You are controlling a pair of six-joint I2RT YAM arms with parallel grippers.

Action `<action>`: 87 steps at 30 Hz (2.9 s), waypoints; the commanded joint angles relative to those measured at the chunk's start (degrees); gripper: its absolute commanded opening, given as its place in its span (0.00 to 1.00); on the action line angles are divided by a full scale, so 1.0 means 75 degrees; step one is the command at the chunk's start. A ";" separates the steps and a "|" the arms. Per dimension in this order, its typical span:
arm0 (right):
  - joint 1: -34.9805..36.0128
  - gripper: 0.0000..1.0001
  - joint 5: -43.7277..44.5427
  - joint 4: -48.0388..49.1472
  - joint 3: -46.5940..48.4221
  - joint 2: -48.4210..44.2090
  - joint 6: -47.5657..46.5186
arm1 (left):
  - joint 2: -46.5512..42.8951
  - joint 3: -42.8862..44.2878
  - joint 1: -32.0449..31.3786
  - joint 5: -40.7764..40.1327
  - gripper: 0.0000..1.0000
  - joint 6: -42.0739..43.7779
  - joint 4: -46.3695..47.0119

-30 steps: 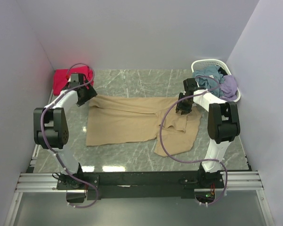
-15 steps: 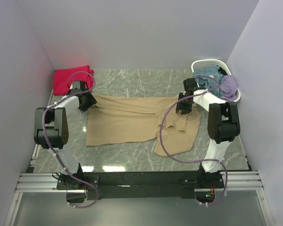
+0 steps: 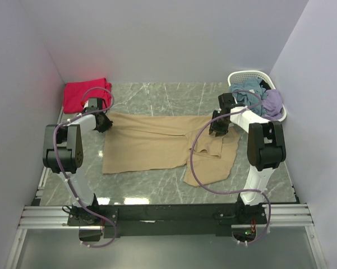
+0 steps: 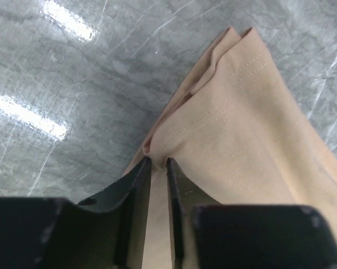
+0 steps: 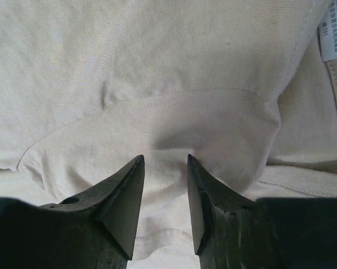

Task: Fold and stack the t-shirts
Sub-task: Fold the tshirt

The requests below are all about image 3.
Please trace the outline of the beige t-shirt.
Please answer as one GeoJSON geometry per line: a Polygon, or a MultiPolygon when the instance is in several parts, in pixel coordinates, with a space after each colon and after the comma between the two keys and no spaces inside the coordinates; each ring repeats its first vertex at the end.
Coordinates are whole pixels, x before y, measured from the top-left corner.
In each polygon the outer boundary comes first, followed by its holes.
{"type": "Polygon", "coordinates": [[[221,137],[203,126],[209,115],[149,116],[111,112],[106,132],[104,174],[173,169],[187,165],[184,182],[197,187],[227,179],[236,159],[239,134],[221,137]]]}

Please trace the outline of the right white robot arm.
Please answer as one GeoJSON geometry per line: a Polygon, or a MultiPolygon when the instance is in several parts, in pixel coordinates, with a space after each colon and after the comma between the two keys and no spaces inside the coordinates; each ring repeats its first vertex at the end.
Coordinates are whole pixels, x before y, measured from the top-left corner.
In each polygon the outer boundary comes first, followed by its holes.
{"type": "Polygon", "coordinates": [[[286,158],[283,125],[280,121],[269,121],[251,110],[238,113],[243,104],[235,101],[233,94],[225,93],[218,96],[219,110],[213,111],[209,133],[223,136],[228,133],[231,123],[241,127],[247,134],[247,158],[250,170],[247,176],[244,192],[240,193],[235,204],[234,218],[238,224],[250,224],[254,219],[262,220],[265,211],[262,203],[264,197],[255,189],[264,191],[273,174],[286,158]]]}

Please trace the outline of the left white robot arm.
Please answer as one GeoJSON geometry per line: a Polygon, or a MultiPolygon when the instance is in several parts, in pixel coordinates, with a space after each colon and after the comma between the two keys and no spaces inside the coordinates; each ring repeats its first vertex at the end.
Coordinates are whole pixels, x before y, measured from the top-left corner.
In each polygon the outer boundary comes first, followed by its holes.
{"type": "Polygon", "coordinates": [[[106,116],[106,102],[102,98],[89,98],[82,114],[65,124],[49,124],[45,127],[43,164],[58,174],[71,195],[71,206],[66,207],[69,216],[80,224],[104,224],[95,193],[88,186],[81,166],[84,160],[82,135],[89,131],[104,133],[113,122],[106,116]]]}

